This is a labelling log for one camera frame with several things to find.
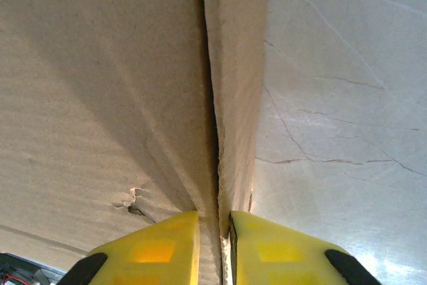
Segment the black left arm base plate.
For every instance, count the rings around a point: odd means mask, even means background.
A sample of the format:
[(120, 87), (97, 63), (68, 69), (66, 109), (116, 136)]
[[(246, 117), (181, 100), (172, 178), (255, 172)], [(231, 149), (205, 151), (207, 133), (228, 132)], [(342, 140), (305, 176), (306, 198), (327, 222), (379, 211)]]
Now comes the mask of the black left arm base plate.
[(50, 266), (0, 253), (0, 285), (57, 285), (64, 275)]

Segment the brown cardboard box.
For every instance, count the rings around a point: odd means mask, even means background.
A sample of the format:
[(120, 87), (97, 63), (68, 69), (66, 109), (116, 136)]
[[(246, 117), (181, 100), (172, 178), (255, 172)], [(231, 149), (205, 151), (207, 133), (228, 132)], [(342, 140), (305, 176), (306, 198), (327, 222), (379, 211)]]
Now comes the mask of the brown cardboard box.
[(0, 252), (66, 270), (195, 210), (199, 285), (226, 285), (267, 2), (0, 0)]

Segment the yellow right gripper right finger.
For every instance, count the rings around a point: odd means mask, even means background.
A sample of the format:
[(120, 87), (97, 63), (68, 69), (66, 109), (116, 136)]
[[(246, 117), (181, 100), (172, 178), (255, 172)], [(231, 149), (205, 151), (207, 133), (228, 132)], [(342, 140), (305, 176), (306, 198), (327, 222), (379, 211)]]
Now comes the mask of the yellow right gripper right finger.
[(230, 213), (233, 285), (382, 285), (343, 248), (248, 212)]

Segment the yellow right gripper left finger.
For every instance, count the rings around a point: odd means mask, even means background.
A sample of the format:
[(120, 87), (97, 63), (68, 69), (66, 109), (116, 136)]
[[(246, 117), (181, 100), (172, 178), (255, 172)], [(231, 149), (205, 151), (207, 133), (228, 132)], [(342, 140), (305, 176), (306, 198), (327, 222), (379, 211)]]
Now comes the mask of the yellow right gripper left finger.
[(198, 213), (184, 212), (93, 249), (58, 285), (198, 285), (199, 253)]

